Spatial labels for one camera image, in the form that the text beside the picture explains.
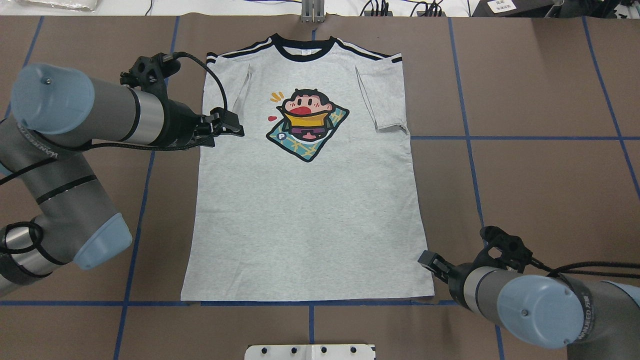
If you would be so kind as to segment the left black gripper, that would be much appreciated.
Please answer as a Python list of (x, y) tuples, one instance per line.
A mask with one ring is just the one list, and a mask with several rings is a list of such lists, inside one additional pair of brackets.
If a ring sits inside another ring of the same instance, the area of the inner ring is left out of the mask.
[(205, 116), (195, 114), (182, 102), (169, 99), (163, 105), (165, 109), (161, 129), (162, 148), (187, 146), (203, 136), (207, 136), (206, 146), (214, 148), (215, 139), (219, 136), (245, 136), (238, 115), (222, 107), (215, 107), (210, 111), (207, 123)]

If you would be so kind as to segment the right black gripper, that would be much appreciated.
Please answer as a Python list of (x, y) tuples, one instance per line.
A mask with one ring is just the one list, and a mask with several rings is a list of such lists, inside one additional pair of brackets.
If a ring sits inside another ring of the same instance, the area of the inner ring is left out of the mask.
[(430, 250), (424, 250), (417, 262), (434, 275), (446, 275), (446, 284), (452, 300), (460, 306), (468, 306), (464, 287), (471, 273), (479, 269), (479, 266), (471, 262), (454, 265), (447, 262), (439, 253)]

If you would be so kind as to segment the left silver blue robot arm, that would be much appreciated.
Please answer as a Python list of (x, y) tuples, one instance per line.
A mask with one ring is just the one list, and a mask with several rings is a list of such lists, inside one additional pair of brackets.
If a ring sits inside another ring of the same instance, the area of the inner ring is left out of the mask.
[(119, 84), (45, 63), (19, 72), (1, 121), (1, 183), (21, 180), (41, 214), (1, 228), (2, 296), (67, 264), (96, 268), (133, 243), (84, 153), (181, 151), (244, 135), (226, 105), (197, 114), (169, 98), (166, 79), (179, 69), (175, 59), (140, 57)]

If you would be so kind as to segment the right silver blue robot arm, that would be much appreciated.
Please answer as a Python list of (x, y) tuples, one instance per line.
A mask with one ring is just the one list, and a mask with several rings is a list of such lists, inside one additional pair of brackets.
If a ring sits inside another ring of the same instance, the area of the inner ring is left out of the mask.
[(569, 360), (640, 357), (635, 285), (524, 275), (473, 263), (456, 266), (429, 250), (423, 251), (418, 263), (448, 285), (458, 305), (523, 342), (565, 348)]

